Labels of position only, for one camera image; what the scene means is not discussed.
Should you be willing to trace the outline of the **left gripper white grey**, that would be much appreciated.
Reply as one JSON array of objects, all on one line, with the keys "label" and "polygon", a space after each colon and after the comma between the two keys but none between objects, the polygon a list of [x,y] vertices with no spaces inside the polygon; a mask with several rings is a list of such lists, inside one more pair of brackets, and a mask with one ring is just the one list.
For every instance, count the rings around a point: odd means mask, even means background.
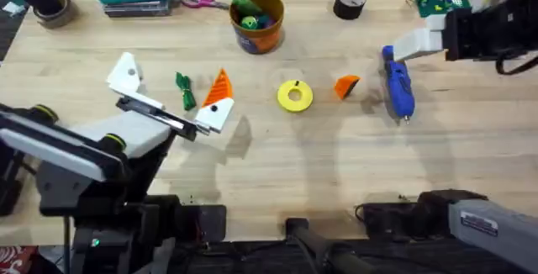
[{"label": "left gripper white grey", "polygon": [[[120,56],[108,74],[107,84],[111,89],[139,90],[141,69],[132,53],[124,52]],[[194,121],[145,100],[122,96],[116,103],[122,113],[71,126],[69,130],[95,141],[106,134],[117,135],[126,144],[124,153],[129,158],[137,158],[165,142],[170,135],[194,141],[198,133],[221,133],[234,103],[231,81],[226,70],[221,68]]]}]

